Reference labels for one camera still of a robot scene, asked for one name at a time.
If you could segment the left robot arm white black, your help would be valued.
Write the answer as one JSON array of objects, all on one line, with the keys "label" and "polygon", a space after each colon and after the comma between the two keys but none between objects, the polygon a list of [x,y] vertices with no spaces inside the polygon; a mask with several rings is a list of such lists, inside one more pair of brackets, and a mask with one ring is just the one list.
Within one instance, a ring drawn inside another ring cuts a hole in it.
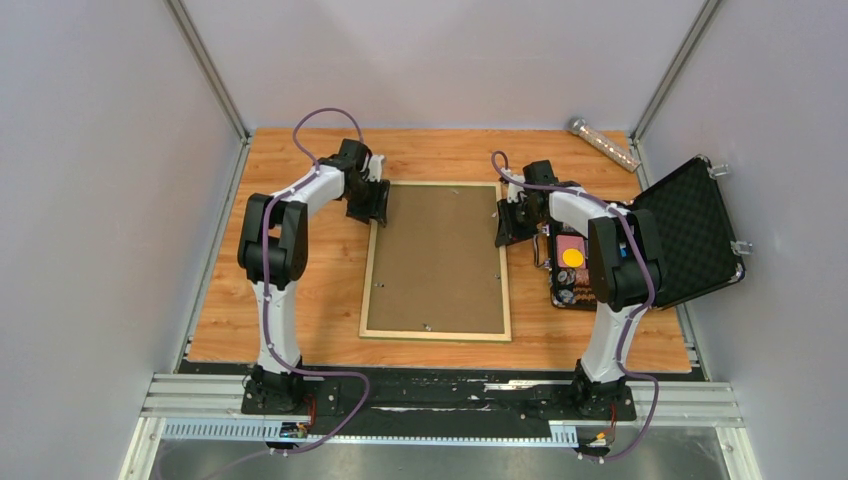
[{"label": "left robot arm white black", "polygon": [[387,225],[391,183],[382,176],[384,163],[363,141],[346,138],[292,185],[248,198],[237,262],[256,296],[260,353],[245,387],[246,408],[293,413],[304,405],[295,301],[309,258],[309,221],[328,203],[346,201],[347,217]]}]

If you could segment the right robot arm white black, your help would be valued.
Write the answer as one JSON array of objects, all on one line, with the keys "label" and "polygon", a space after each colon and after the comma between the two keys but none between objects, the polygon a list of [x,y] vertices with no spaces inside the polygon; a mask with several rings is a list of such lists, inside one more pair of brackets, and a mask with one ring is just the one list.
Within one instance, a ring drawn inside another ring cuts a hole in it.
[{"label": "right robot arm white black", "polygon": [[626,357],[635,328],[662,284],[663,259],[656,222],[647,210],[629,211],[574,182],[558,181],[549,161],[522,174],[493,165],[508,186],[498,208],[497,246],[531,238],[543,222],[562,223],[588,241],[588,276],[597,301],[586,351],[565,394],[583,418],[605,418],[627,394]]}]

